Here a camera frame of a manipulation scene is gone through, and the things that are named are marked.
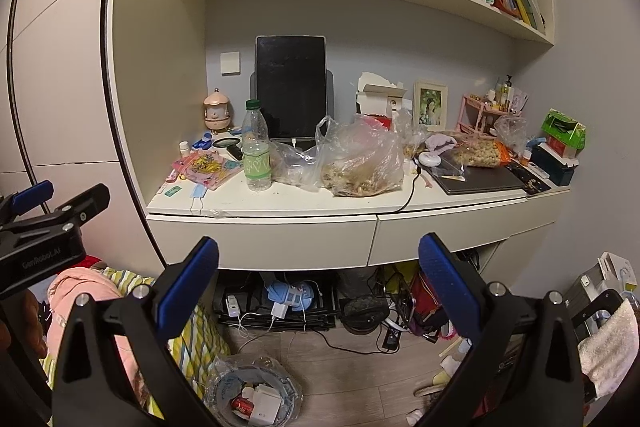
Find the clear green-capped plastic bottle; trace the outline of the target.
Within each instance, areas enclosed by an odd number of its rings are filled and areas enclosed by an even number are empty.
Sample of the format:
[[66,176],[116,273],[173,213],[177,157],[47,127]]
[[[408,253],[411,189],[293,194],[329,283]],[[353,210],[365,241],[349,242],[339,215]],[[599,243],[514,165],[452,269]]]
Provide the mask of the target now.
[[247,187],[254,192],[266,191],[271,186],[270,140],[268,127],[257,98],[245,103],[242,124],[243,169]]

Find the large clear trash bag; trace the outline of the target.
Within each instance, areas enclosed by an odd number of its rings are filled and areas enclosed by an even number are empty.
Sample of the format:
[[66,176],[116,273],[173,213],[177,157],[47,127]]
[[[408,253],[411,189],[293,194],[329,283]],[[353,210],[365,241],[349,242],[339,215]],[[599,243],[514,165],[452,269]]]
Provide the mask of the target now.
[[338,197],[373,197],[404,184],[400,136],[375,118],[357,115],[350,124],[326,116],[317,124],[320,185]]

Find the pink plush pillow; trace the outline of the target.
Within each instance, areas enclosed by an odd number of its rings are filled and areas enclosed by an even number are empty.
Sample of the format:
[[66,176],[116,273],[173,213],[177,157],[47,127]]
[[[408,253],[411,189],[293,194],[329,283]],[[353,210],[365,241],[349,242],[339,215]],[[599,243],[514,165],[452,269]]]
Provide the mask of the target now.
[[50,388],[54,387],[56,365],[61,353],[70,349],[70,331],[77,317],[100,303],[124,297],[111,277],[92,268],[70,268],[58,274],[47,290],[51,323],[46,334],[47,358],[42,362]]

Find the white towel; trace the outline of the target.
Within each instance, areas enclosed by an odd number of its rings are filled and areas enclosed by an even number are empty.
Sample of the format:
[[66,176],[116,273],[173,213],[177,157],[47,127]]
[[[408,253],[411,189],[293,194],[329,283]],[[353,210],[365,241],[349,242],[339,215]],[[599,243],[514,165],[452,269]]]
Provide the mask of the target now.
[[639,329],[634,307],[624,299],[597,332],[578,345],[582,373],[593,384],[596,397],[612,395],[639,351]]

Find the red bag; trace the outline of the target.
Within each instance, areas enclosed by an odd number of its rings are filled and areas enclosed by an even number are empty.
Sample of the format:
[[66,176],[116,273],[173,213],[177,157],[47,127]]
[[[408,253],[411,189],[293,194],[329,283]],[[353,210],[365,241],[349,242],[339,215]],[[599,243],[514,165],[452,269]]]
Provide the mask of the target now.
[[410,294],[413,301],[412,318],[416,322],[423,322],[440,307],[433,288],[427,282],[426,276],[420,268],[416,269],[416,273],[413,275]]

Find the small white pill bottle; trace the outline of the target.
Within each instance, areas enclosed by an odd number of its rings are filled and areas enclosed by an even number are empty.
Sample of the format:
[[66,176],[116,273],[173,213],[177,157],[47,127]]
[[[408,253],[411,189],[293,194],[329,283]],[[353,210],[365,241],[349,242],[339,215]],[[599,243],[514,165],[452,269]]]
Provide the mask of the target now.
[[181,141],[179,143],[180,155],[182,157],[189,156],[191,154],[191,147],[188,141]]

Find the white power adapter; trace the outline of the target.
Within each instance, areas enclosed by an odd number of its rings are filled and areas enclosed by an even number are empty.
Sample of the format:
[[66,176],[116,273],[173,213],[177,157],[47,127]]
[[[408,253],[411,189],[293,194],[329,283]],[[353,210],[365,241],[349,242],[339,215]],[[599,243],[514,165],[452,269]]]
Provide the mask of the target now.
[[271,315],[275,319],[282,320],[285,318],[286,311],[288,311],[288,305],[286,303],[273,303]]

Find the blue fabric bundle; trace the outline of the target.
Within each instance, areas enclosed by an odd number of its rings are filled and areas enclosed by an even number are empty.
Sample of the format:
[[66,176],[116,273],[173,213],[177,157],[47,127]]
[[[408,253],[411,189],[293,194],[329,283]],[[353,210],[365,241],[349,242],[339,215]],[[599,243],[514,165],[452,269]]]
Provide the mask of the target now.
[[278,305],[285,305],[293,311],[306,311],[314,299],[314,290],[307,284],[293,286],[288,283],[273,281],[266,287],[270,301]]

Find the black laptop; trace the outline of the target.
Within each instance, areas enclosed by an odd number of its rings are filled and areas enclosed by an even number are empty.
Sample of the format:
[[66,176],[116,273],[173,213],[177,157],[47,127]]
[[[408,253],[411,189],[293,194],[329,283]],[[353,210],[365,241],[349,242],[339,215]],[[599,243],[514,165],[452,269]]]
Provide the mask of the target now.
[[550,190],[550,186],[517,162],[497,168],[469,167],[463,174],[442,173],[439,168],[426,171],[448,195],[468,195],[488,192],[523,190],[537,195]]

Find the snack bag orange clear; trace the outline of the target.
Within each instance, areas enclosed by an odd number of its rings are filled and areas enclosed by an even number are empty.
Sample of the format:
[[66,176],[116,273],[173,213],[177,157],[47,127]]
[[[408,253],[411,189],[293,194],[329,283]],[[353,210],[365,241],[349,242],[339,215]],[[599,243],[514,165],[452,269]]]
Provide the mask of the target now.
[[452,150],[451,155],[461,166],[472,168],[498,168],[511,161],[510,150],[494,139],[464,141]]

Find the white computer mouse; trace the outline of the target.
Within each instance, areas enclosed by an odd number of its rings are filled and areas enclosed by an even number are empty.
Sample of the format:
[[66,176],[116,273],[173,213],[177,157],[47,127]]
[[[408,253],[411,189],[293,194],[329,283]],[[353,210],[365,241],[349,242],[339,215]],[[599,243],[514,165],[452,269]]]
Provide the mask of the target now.
[[423,168],[434,168],[440,165],[442,158],[437,154],[422,152],[418,155],[418,161]]

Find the black tablet on stand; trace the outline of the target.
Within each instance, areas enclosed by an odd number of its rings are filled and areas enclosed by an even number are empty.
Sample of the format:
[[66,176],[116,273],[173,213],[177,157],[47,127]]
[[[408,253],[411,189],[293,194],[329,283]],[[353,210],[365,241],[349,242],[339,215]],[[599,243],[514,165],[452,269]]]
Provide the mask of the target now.
[[326,38],[258,36],[250,96],[260,102],[271,139],[312,141],[317,124],[334,114]]

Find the pink small rack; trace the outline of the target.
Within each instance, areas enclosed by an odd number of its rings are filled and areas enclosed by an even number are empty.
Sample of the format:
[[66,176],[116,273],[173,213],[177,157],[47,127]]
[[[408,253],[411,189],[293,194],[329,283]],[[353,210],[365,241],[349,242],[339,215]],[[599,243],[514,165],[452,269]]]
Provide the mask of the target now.
[[496,136],[496,121],[502,116],[518,116],[521,112],[507,112],[497,102],[479,98],[477,95],[462,96],[458,119],[454,130],[466,134]]

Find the framed photo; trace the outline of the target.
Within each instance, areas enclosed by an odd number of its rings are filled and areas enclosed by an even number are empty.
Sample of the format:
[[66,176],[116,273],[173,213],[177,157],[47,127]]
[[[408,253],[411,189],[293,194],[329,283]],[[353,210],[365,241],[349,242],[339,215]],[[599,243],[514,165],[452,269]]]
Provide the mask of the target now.
[[442,84],[417,81],[413,85],[412,122],[428,131],[442,131],[447,127],[448,87]]

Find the white torn cardboard box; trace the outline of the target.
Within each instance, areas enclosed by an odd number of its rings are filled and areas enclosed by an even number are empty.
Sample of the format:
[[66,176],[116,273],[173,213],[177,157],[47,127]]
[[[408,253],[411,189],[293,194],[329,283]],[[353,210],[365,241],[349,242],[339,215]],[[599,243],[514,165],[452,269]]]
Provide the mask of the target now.
[[393,83],[373,72],[363,72],[356,92],[358,113],[393,118],[401,109],[406,92],[402,82]]

